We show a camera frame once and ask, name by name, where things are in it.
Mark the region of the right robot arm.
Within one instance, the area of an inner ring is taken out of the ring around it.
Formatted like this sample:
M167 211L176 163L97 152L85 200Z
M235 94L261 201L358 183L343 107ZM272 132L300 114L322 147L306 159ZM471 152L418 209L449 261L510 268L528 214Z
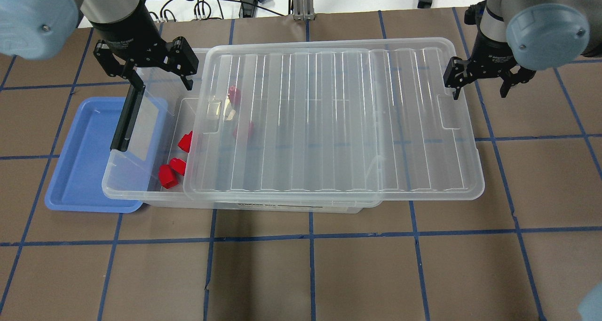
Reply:
M458 99L479 79L501 78L501 97L536 72L600 57L602 0L484 0L465 10L477 34L468 59L452 57L444 85Z

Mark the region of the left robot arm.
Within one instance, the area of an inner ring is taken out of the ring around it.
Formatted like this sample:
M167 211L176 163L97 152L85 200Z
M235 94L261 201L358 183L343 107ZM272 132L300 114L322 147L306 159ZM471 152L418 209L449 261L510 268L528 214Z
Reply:
M0 50L6 56L41 61L56 56L86 18L100 40L93 51L109 77L128 80L142 89L140 68L176 74L185 88L198 58L187 40L161 38L146 0L0 0Z

